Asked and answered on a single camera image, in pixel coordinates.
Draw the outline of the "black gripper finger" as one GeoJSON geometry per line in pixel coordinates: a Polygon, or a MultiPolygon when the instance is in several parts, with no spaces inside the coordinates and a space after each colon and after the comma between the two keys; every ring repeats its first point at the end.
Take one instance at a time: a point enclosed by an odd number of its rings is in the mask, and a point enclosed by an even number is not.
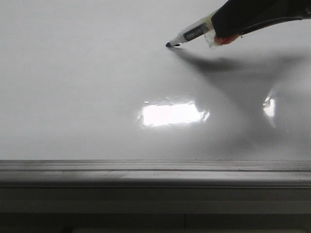
{"type": "Polygon", "coordinates": [[[211,21],[216,36],[225,38],[310,17],[309,0],[229,0],[213,15],[211,21]]]}

